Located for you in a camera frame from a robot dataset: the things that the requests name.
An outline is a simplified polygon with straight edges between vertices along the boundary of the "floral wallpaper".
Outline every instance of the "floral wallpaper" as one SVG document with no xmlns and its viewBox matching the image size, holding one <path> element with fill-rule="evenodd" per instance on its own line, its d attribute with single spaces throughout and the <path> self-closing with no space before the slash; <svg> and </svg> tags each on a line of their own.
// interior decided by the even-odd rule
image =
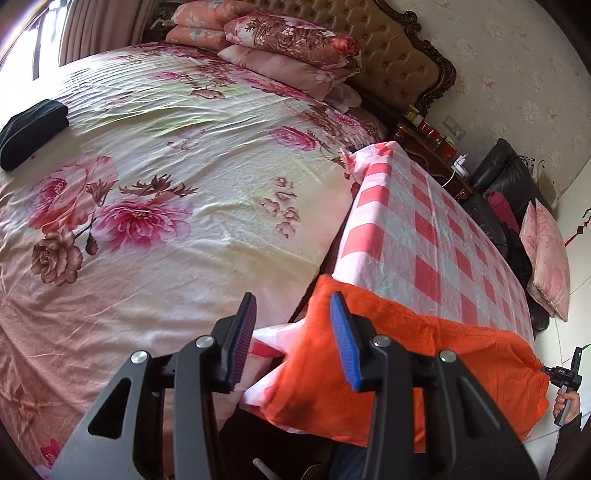
<svg viewBox="0 0 591 480">
<path fill-rule="evenodd" d="M 388 0 L 413 10 L 458 73 L 427 120 L 457 141 L 473 170 L 499 137 L 518 154 L 544 160 L 558 195 L 591 155 L 591 77 L 560 27 L 535 0 Z"/>
</svg>

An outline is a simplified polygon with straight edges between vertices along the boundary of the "red and white checkered tablecloth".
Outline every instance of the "red and white checkered tablecloth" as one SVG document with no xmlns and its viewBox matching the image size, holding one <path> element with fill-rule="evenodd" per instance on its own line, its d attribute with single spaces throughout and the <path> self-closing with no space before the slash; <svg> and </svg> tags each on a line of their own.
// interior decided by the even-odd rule
<svg viewBox="0 0 591 480">
<path fill-rule="evenodd" d="M 448 192 L 396 142 L 343 156 L 361 188 L 345 226 L 333 278 L 419 314 L 514 332 L 533 347 L 523 288 L 485 233 Z M 253 353 L 289 353 L 303 325 L 256 330 Z M 260 406 L 276 374 L 247 390 L 243 404 Z"/>
</svg>

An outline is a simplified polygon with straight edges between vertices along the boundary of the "silver bolt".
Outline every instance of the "silver bolt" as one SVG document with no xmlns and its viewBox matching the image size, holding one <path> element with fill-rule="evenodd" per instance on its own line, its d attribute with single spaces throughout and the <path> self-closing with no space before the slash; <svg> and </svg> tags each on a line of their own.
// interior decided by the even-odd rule
<svg viewBox="0 0 591 480">
<path fill-rule="evenodd" d="M 143 350 L 138 350 L 131 354 L 131 361 L 135 364 L 143 364 L 148 359 L 147 352 Z"/>
<path fill-rule="evenodd" d="M 209 348 L 213 345 L 214 341 L 215 340 L 212 336 L 204 335 L 195 340 L 195 345 L 197 345 L 199 348 Z"/>
<path fill-rule="evenodd" d="M 376 335 L 373 339 L 373 342 L 375 346 L 385 347 L 390 345 L 392 340 L 390 340 L 390 338 L 386 337 L 385 335 Z"/>
<path fill-rule="evenodd" d="M 447 364 L 452 364 L 457 360 L 457 355 L 452 350 L 441 350 L 439 358 Z"/>
</svg>

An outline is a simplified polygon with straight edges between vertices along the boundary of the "orange towel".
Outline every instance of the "orange towel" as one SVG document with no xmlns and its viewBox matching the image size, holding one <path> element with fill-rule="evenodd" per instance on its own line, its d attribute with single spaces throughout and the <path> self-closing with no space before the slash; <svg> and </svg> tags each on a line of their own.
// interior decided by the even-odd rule
<svg viewBox="0 0 591 480">
<path fill-rule="evenodd" d="M 410 351 L 454 350 L 523 439 L 548 408 L 549 377 L 530 346 L 516 334 L 417 315 L 370 291 L 323 275 L 308 308 L 306 326 L 261 409 L 267 420 L 338 442 L 366 446 L 373 393 L 358 394 L 345 381 L 330 323 L 330 296 L 341 291 L 349 310 L 372 320 Z M 415 451 L 425 451 L 420 390 L 414 391 Z"/>
</svg>

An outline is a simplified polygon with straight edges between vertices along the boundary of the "jeans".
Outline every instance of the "jeans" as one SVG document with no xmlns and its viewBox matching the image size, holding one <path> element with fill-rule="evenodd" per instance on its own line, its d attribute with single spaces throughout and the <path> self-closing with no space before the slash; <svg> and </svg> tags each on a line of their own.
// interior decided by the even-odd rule
<svg viewBox="0 0 591 480">
<path fill-rule="evenodd" d="M 341 443 L 330 464 L 329 480 L 360 480 L 363 473 L 366 449 L 348 443 Z M 414 454 L 413 480 L 427 477 L 427 455 Z"/>
</svg>

